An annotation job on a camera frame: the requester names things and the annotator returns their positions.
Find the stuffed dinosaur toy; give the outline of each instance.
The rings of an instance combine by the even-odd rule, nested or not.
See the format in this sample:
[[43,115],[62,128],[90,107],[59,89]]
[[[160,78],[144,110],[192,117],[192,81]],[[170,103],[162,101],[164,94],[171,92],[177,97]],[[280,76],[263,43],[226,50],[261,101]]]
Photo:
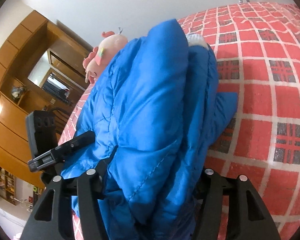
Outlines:
[[112,58],[128,43],[128,39],[121,32],[122,29],[119,28],[118,34],[112,31],[101,34],[104,40],[98,47],[93,48],[93,51],[82,63],[86,70],[86,83],[90,81],[91,84],[94,84],[95,79],[101,75]]

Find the bed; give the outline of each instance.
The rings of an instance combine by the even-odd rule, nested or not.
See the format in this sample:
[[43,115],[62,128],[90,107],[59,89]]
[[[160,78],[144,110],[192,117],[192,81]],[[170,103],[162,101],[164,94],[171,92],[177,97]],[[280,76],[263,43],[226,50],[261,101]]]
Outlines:
[[[182,18],[218,61],[219,91],[239,94],[238,111],[210,147],[205,162],[222,176],[245,174],[262,196],[280,232],[289,239],[300,226],[300,9],[293,4],[233,4]],[[70,140],[93,85],[78,101],[60,144]],[[224,199],[219,239],[224,239]],[[75,238],[82,239],[73,216]]]

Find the red plaid bedsheet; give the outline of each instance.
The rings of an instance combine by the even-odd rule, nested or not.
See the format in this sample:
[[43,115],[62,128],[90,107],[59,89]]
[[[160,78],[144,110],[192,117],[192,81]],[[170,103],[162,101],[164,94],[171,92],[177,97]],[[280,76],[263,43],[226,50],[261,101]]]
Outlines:
[[[205,166],[223,176],[249,177],[282,240],[300,225],[300,10],[269,2],[234,4],[178,21],[205,37],[218,61],[219,91],[239,94],[238,111],[208,151]],[[71,114],[60,143],[71,139],[90,85]],[[219,239],[224,239],[224,200]],[[73,217],[76,240],[80,219]]]

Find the silver screw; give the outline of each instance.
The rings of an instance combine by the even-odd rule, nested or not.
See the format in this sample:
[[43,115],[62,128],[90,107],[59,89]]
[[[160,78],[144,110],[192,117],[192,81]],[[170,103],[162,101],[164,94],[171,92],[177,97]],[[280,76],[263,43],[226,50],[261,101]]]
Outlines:
[[239,176],[239,179],[240,179],[241,181],[247,181],[247,180],[248,180],[248,177],[247,177],[246,175],[240,175],[240,176]]
[[62,178],[61,178],[61,176],[59,176],[59,175],[53,177],[53,181],[54,181],[54,182],[59,182],[61,179],[62,179]]
[[87,173],[88,175],[93,175],[93,174],[96,173],[96,170],[95,170],[95,169],[89,169],[89,170],[87,170],[86,173]]
[[212,175],[214,173],[214,171],[212,169],[206,169],[204,171],[207,175]]

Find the blue jacket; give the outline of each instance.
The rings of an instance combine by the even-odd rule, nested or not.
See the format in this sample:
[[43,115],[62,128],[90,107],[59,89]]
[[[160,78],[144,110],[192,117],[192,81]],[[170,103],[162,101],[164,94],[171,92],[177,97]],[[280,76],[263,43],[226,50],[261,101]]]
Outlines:
[[[96,141],[62,176],[80,176],[119,146],[99,200],[111,240],[189,239],[208,146],[237,108],[237,94],[217,86],[213,51],[189,47],[176,20],[130,41],[100,76],[75,134],[93,130]],[[76,197],[73,209],[79,215]]]

